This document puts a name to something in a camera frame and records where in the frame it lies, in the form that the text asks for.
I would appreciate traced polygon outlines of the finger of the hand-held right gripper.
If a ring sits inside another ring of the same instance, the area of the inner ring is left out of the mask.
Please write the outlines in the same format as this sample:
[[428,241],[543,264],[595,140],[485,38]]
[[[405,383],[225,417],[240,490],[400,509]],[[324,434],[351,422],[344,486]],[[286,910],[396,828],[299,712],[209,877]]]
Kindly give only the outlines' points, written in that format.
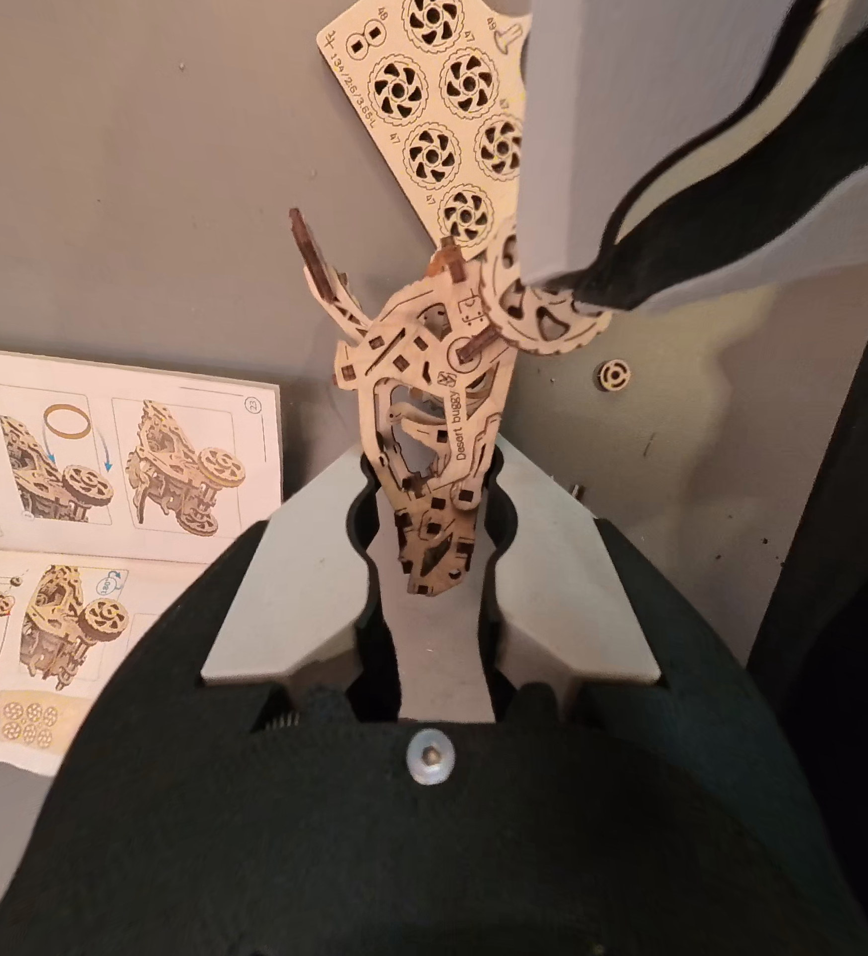
[[541,285],[612,252],[788,116],[828,52],[822,2],[534,2],[517,236]]
[[732,162],[660,203],[571,279],[575,299],[661,312],[868,262],[868,24]]

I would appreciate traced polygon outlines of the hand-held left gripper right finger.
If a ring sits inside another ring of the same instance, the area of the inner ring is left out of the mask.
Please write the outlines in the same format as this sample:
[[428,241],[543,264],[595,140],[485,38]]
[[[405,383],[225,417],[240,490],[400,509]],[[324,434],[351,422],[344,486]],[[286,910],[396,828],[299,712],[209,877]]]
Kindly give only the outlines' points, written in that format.
[[478,643],[494,718],[527,686],[547,687],[561,716],[587,685],[655,687],[661,668],[595,517],[506,439],[486,494]]

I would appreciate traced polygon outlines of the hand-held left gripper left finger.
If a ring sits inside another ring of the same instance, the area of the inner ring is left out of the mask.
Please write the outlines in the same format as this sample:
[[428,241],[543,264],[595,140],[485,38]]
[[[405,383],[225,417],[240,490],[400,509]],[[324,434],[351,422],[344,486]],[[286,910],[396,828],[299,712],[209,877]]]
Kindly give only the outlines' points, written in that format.
[[361,721],[395,721],[401,684],[378,569],[379,483],[347,451],[270,516],[201,669],[209,686],[262,682],[299,704],[344,693]]

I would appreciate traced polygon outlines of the paper instruction booklet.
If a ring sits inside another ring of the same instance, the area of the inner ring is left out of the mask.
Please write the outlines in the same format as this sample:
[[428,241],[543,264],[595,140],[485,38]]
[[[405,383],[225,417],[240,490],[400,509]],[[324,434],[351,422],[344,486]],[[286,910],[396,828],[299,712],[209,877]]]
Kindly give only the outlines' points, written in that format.
[[0,763],[54,775],[143,636],[282,503],[280,395],[0,352]]

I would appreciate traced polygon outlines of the wooden gear wheel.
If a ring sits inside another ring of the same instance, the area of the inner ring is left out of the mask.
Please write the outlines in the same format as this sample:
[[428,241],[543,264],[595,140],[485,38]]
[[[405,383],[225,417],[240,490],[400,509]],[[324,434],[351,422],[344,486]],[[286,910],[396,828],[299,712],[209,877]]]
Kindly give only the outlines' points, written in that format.
[[588,345],[614,317],[610,310],[576,302],[569,289],[523,282],[514,216],[499,224],[487,246],[479,288],[499,336],[537,356],[562,355]]

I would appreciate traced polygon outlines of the wooden parts sheet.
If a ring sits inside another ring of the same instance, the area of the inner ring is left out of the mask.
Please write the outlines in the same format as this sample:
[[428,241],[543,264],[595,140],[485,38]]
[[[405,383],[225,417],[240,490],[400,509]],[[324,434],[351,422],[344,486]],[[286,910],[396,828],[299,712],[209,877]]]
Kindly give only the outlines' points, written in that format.
[[482,253],[516,211],[529,13],[362,1],[317,45],[436,245]]

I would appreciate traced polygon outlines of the wooden buggy model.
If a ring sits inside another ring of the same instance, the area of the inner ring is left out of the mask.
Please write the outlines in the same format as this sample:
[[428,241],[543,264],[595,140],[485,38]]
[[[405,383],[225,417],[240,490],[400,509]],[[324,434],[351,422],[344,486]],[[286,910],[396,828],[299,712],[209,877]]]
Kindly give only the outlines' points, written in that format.
[[361,447],[393,509],[410,594],[434,597],[470,569],[515,352],[488,320],[481,263],[441,241],[425,275],[370,318],[288,212],[308,287],[347,336],[333,379],[356,393]]

